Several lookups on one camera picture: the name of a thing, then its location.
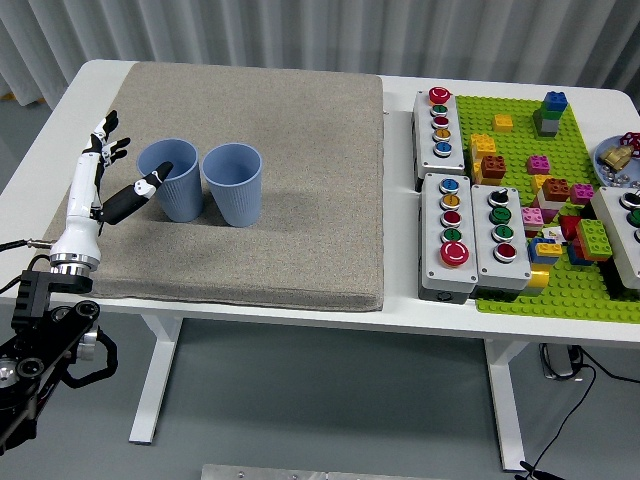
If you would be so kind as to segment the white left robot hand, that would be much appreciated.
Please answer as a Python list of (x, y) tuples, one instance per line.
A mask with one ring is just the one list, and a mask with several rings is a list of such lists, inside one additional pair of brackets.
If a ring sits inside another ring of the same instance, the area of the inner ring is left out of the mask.
[(115, 225), (140, 209), (154, 196), (173, 169), (173, 164), (166, 161), (103, 202), (100, 199), (103, 174), (116, 160), (126, 155), (126, 147), (130, 143), (128, 138), (115, 142), (109, 140), (118, 123), (117, 112), (109, 112), (93, 130), (77, 160), (69, 190), (65, 229), (50, 250), (54, 269), (76, 265), (96, 270), (101, 260), (97, 245), (101, 226), (105, 223)]

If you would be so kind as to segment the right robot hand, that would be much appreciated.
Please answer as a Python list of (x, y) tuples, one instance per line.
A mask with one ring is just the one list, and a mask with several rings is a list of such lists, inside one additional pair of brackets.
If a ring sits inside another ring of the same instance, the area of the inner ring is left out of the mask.
[(521, 461), (520, 466), (524, 469), (525, 474), (515, 474), (515, 480), (562, 480), (562, 477), (559, 477), (550, 472), (536, 469), (533, 465), (527, 463), (526, 461)]

